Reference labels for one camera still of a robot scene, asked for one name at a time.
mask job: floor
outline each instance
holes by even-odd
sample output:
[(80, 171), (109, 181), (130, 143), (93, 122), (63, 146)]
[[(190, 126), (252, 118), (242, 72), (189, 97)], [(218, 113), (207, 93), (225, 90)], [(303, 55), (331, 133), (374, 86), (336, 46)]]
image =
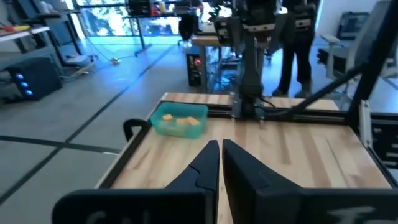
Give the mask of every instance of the floor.
[[(165, 92), (196, 91), (188, 87), (178, 38), (152, 40), (152, 47), (134, 57), (141, 47), (136, 40), (92, 39), (82, 46), (99, 56), (95, 73), (70, 79), (43, 100), (0, 105), (0, 223), (50, 223), (62, 195), (93, 188), (116, 158), (126, 143), (123, 121), (146, 118)], [(317, 65), (321, 46), (315, 42), (311, 54), (315, 90), (330, 82)], [(111, 65), (112, 57), (121, 63)], [(264, 64), (266, 95), (277, 86), (281, 63), (277, 52)], [(293, 81), (289, 95), (298, 90)], [(380, 79), (371, 109), (398, 112), (397, 90), (397, 80)]]

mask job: teal plastic bowl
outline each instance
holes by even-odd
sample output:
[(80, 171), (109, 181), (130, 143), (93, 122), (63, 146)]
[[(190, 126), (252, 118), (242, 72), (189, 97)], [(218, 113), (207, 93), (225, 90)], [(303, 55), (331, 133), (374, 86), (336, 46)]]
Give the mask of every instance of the teal plastic bowl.
[[(150, 121), (158, 134), (197, 139), (206, 128), (207, 113), (208, 108), (205, 105), (164, 102), (150, 117)], [(163, 115), (166, 114), (171, 114), (173, 121), (164, 121)], [(200, 124), (191, 125), (176, 122), (177, 118), (190, 116), (198, 120)]]

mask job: person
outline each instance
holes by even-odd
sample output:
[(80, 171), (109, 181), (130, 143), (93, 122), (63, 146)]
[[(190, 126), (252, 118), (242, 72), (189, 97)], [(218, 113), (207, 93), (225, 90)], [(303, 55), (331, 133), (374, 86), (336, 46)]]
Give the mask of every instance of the person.
[[(319, 0), (308, 0), (307, 4), (317, 7)], [(302, 0), (284, 0), (283, 6), (289, 12), (294, 12), (294, 6), (303, 4)], [(287, 44), (283, 48), (282, 75), (279, 86), (274, 90), (272, 96), (287, 96), (290, 81), (292, 79), (292, 65), (294, 55), (297, 57), (297, 81), (301, 84), (301, 90), (295, 95), (297, 98), (306, 98), (311, 95), (311, 65), (310, 51), (315, 36), (315, 18), (312, 18), (312, 26), (308, 32), (297, 33), (292, 44)]]

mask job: food piece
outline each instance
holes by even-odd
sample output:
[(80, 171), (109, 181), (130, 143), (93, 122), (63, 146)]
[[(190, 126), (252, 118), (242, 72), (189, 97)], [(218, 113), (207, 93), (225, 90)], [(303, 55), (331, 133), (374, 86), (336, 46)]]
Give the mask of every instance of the food piece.
[(186, 118), (177, 118), (176, 122), (177, 124), (189, 124)]
[(172, 121), (173, 116), (171, 114), (165, 114), (165, 115), (163, 115), (163, 120), (164, 121)]
[(200, 122), (197, 119), (192, 118), (192, 117), (187, 117), (186, 120), (191, 125), (199, 125), (200, 124)]

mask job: blue light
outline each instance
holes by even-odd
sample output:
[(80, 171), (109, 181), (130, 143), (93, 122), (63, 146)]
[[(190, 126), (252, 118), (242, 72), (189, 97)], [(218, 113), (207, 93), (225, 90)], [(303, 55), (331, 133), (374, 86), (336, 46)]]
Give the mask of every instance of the blue light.
[(24, 79), (24, 76), (21, 74), (17, 74), (16, 77), (17, 77), (17, 79), (21, 79), (21, 80)]

